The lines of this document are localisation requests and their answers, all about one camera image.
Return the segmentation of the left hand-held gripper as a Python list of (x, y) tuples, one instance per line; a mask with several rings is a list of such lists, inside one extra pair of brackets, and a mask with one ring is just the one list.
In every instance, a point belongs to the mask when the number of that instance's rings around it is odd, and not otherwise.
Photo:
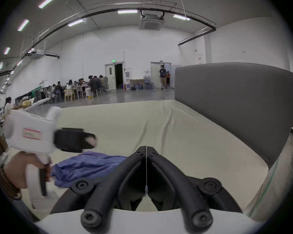
[[(34, 154), (43, 165), (49, 165), (56, 148), (81, 151), (97, 145), (96, 135), (77, 128), (58, 128), (62, 109), (51, 107), (45, 118), (24, 110), (12, 110), (5, 122), (5, 135), (10, 147)], [(33, 209), (52, 209), (58, 200), (54, 191), (47, 190), (46, 169), (33, 164), (25, 166), (25, 182)]]

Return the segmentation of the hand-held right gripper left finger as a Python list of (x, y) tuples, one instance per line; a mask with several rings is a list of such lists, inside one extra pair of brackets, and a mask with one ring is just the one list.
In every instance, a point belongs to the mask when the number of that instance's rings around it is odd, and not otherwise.
[(141, 146), (105, 177), (75, 180), (51, 214), (83, 209), (83, 228), (90, 233), (104, 233), (114, 208), (136, 211), (145, 195), (146, 146)]

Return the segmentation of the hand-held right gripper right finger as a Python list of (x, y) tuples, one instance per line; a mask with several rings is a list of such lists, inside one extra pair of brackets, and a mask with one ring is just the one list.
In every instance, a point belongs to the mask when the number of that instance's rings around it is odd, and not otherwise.
[(214, 221), (210, 209), (242, 213), (219, 180), (186, 176), (153, 147), (146, 149), (148, 196), (158, 211), (181, 209), (187, 231), (207, 231)]

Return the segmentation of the person's left hand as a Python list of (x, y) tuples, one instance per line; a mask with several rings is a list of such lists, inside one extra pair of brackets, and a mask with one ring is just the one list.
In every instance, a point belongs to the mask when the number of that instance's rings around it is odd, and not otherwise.
[(26, 169), (28, 165), (46, 170), (46, 182), (51, 179), (50, 165), (43, 164), (35, 154), (20, 151), (3, 166), (4, 174), (17, 191), (27, 188)]

